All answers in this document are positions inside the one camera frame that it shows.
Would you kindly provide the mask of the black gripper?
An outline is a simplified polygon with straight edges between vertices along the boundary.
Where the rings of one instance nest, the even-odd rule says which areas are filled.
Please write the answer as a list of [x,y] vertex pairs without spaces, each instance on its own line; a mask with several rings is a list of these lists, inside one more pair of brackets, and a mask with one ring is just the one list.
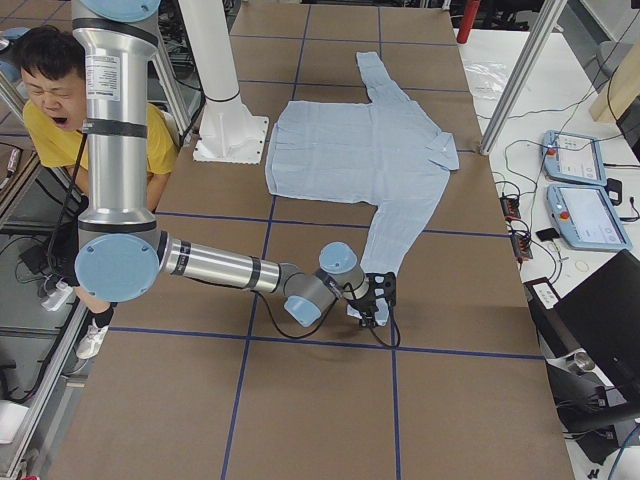
[[386,280],[385,274],[365,273],[362,285],[352,295],[351,307],[357,311],[361,327],[375,328],[375,320],[388,319]]

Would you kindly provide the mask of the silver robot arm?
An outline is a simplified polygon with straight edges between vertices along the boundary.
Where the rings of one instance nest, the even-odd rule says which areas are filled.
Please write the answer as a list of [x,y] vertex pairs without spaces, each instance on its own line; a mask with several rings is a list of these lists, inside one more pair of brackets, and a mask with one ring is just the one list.
[[365,273],[351,248],[323,248],[312,275],[287,263],[193,244],[158,228],[147,205],[148,65],[159,57],[155,1],[76,1],[73,34],[86,70],[89,205],[78,220],[75,271],[81,286],[105,301],[147,292],[161,272],[204,283],[284,296],[303,326],[338,299],[365,327],[393,312],[392,273]]

